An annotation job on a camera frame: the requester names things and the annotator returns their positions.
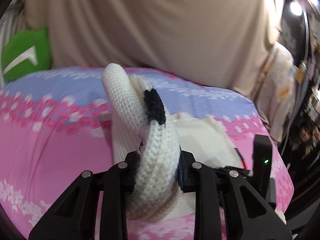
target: bed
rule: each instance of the bed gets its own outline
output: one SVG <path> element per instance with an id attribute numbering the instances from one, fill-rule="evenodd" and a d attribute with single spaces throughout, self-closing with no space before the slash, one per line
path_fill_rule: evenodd
<path id="1" fill-rule="evenodd" d="M 125 70 L 150 82 L 171 114 L 214 115 L 252 168 L 254 135 L 268 135 L 252 101 L 155 69 Z M 102 113 L 111 111 L 102 71 L 90 67 L 40 71 L 0 90 L 0 204 L 26 239 L 82 171 L 97 173 L 113 165 L 111 123 L 99 121 Z M 284 212 L 293 185 L 274 145 L 271 176 L 276 180 L 277 209 Z M 187 240 L 193 239 L 193 230 L 194 215 L 158 224 L 128 222 L 129 239 Z"/>

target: white knitted fabric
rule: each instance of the white knitted fabric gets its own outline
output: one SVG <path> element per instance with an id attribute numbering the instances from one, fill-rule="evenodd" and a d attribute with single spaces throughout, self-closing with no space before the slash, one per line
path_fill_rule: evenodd
<path id="1" fill-rule="evenodd" d="M 118 134 L 129 134 L 124 138 L 130 141 L 129 145 L 135 144 L 134 139 L 143 143 L 138 150 L 140 164 L 134 192 L 127 200 L 127 216 L 129 219 L 157 221 L 170 210 L 178 193 L 180 145 L 177 131 L 165 107 L 164 124 L 157 120 L 148 121 L 144 93 L 153 87 L 142 78 L 133 75 L 129 79 L 121 66 L 109 64 L 103 72 L 102 83 L 113 106 L 113 118 L 116 115 L 118 119 Z M 122 142 L 119 140 L 113 150 L 126 150 Z"/>

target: green pillow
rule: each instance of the green pillow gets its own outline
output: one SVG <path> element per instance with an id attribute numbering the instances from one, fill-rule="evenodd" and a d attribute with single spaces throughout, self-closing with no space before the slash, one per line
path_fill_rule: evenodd
<path id="1" fill-rule="evenodd" d="M 50 69 L 51 52 L 47 28 L 40 31 L 22 31 L 14 35 L 4 47 L 2 70 L 7 81 L 29 73 Z"/>

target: person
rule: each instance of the person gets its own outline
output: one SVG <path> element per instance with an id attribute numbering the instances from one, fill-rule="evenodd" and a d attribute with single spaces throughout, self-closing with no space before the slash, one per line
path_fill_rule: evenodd
<path id="1" fill-rule="evenodd" d="M 295 183 L 297 178 L 297 170 L 299 169 L 301 161 L 304 160 L 312 150 L 311 138 L 314 127 L 314 123 L 308 118 L 289 135 L 288 144 L 283 154 L 283 161 L 293 183 Z"/>

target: beige fabric drape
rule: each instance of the beige fabric drape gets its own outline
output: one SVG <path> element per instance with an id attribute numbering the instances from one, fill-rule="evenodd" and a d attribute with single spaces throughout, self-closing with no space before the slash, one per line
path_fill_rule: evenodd
<path id="1" fill-rule="evenodd" d="M 284 0 L 25 0 L 55 67 L 150 66 L 248 96 Z"/>

